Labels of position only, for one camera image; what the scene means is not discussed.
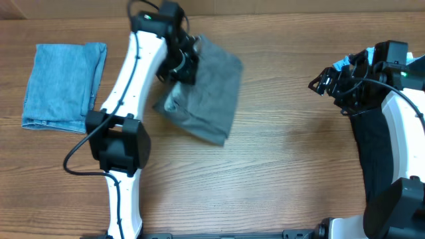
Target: wood grain surface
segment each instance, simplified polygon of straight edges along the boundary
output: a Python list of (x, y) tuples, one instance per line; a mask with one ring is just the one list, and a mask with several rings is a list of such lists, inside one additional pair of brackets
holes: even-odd
[[(12, 1), (28, 19), (126, 17), (128, 0)], [(162, 0), (151, 0), (160, 4)], [(425, 11), (423, 0), (175, 0), (189, 16), (270, 13), (362, 13)], [(140, 5), (135, 9), (151, 9)]]
[[(307, 85), (346, 54), (380, 41), (406, 41), (415, 56), (425, 54), (423, 22), (425, 13), (191, 17), (193, 33), (243, 61), (238, 110), (230, 139), (216, 147), (147, 107), (153, 149), (141, 180), (145, 231), (280, 232), (362, 213), (349, 120)], [(62, 170), (83, 135), (22, 129), (21, 114), (37, 43), (108, 44), (99, 109), (122, 66), (128, 28), (122, 18), (0, 22), (0, 238), (77, 238), (108, 229), (105, 179)], [(163, 91), (156, 81), (148, 105)], [(88, 145), (70, 166), (99, 167)]]
[(0, 20), (3, 19), (25, 19), (25, 16), (13, 0), (1, 0)]

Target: black fabric cover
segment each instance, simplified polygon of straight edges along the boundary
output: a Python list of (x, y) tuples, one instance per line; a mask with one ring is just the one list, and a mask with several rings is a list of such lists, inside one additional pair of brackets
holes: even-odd
[(351, 116), (350, 120), (359, 148), (366, 201), (369, 202), (392, 183), (394, 163), (390, 132), (381, 108)]

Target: black plastic housing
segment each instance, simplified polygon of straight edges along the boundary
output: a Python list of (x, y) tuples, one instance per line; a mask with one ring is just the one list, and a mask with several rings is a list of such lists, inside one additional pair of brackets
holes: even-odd
[(368, 238), (425, 238), (424, 183), (399, 179), (366, 207), (363, 228)]
[[(109, 114), (88, 112), (86, 118), (87, 133), (92, 133)], [(121, 131), (111, 128), (122, 125)], [(143, 124), (132, 116), (114, 116), (108, 125), (97, 131), (90, 139), (93, 158), (100, 162), (100, 169), (127, 173), (132, 177), (137, 169), (146, 166), (151, 151), (151, 139)]]
[(380, 42), (375, 45), (372, 65), (375, 65), (378, 62), (405, 65), (407, 51), (408, 44), (405, 42), (398, 42), (395, 40)]
[(166, 40), (167, 58), (157, 72), (160, 80), (194, 85), (199, 57), (193, 45), (198, 38), (190, 37), (181, 28), (184, 16), (185, 12), (178, 3), (164, 1), (158, 13), (140, 11), (131, 17), (131, 30), (154, 33)]

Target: black wire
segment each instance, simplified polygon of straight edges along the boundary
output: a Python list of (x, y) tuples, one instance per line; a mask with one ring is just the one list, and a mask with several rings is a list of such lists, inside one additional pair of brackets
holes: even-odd
[(111, 175), (109, 173), (76, 172), (76, 171), (73, 171), (73, 170), (71, 170), (71, 169), (68, 168), (68, 161), (72, 157), (72, 155), (84, 143), (86, 143), (93, 135), (95, 135), (96, 133), (98, 133), (99, 130), (103, 129), (104, 126), (106, 126), (111, 121), (111, 119), (113, 118), (113, 116), (118, 112), (118, 109), (120, 108), (120, 106), (123, 105), (124, 98), (126, 96), (126, 93), (128, 91), (128, 88), (129, 88), (129, 86), (131, 84), (131, 81), (133, 80), (135, 69), (137, 68), (137, 63), (139, 61), (139, 39), (137, 39), (137, 35), (135, 33), (134, 33), (134, 36), (135, 36), (135, 45), (136, 45), (136, 56), (135, 56), (135, 62), (134, 62), (134, 66), (133, 66), (133, 71), (131, 72), (130, 78), (128, 80), (128, 83), (126, 85), (126, 88), (123, 91), (123, 94), (122, 94), (120, 100), (118, 100), (117, 106), (115, 107), (115, 109), (113, 110), (113, 112), (105, 119), (105, 121), (103, 121), (96, 129), (94, 129), (82, 141), (80, 141), (79, 143), (77, 143), (74, 146), (74, 148), (71, 149), (71, 151), (68, 153), (68, 155), (66, 155), (66, 157), (64, 159), (64, 163), (63, 163), (64, 170), (67, 173), (70, 173), (72, 175), (77, 175), (77, 176), (105, 176), (105, 177), (109, 177), (110, 179), (112, 179), (114, 181), (114, 185), (117, 188), (117, 219), (118, 219), (117, 224), (118, 224), (118, 227), (120, 228), (121, 239), (124, 239), (124, 232), (123, 232), (123, 229), (122, 229), (121, 216), (120, 216), (120, 205), (121, 205), (120, 182), (118, 182), (118, 180), (113, 175)]
[(337, 97), (343, 97), (346, 96), (347, 94), (350, 94), (351, 92), (355, 91), (357, 89), (357, 87), (359, 87), (363, 82), (358, 82), (356, 83), (350, 90), (347, 90), (346, 92), (340, 93)]
[(148, 1), (148, 0), (140, 0), (140, 1), (142, 1), (142, 2), (144, 2), (144, 3), (147, 3), (148, 5), (151, 5), (154, 9), (159, 10), (159, 7), (158, 7), (157, 5), (155, 5), (155, 4), (153, 4), (153, 3), (151, 3), (151, 2), (150, 2), (150, 1)]
[(356, 69), (357, 69), (357, 61), (354, 63), (354, 68), (353, 68), (353, 71), (351, 72), (351, 76), (350, 77), (353, 77), (354, 76), (354, 73), (356, 72)]
[(351, 78), (350, 80), (355, 80), (355, 81), (364, 81), (364, 82), (370, 82), (372, 84), (377, 84), (379, 86), (382, 86), (384, 88), (387, 88), (389, 90), (392, 90), (393, 92), (395, 92), (396, 94), (398, 94), (401, 98), (403, 98), (403, 100), (406, 100), (406, 102), (410, 105), (410, 107), (412, 107), (412, 109), (415, 111), (416, 115), (418, 116), (420, 123), (422, 124), (422, 128), (424, 129), (424, 133), (425, 133), (425, 119), (424, 119), (424, 114), (422, 114), (420, 112), (420, 110), (418, 109), (418, 107), (407, 97), (405, 96), (400, 90), (397, 90), (396, 88), (389, 86), (385, 83), (376, 81), (376, 80), (371, 80), (371, 79), (367, 79), (367, 78)]
[(159, 10), (159, 7), (157, 5), (151, 3), (148, 0), (129, 0), (128, 3), (127, 3), (127, 17), (128, 17), (128, 19), (131, 19), (131, 4), (133, 4), (134, 2), (137, 2), (137, 1), (141, 1), (142, 3), (146, 3), (150, 6), (152, 6), (154, 9)]

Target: black mount bracket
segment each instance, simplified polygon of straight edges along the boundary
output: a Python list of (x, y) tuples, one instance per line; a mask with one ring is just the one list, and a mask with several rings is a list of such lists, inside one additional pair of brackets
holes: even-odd
[[(89, 111), (86, 118), (87, 133), (92, 133), (108, 116), (104, 110)], [(116, 124), (122, 125), (121, 131), (111, 129)], [(137, 169), (145, 167), (151, 151), (149, 135), (141, 122), (131, 115), (126, 118), (114, 116), (89, 142), (93, 158), (100, 162), (100, 169), (105, 172), (125, 172), (129, 177)]]
[(167, 41), (168, 54), (157, 72), (159, 79), (193, 85), (199, 62), (194, 46), (199, 38), (181, 28), (184, 16), (178, 3), (164, 1), (158, 13), (140, 11), (131, 17), (131, 30), (154, 33)]

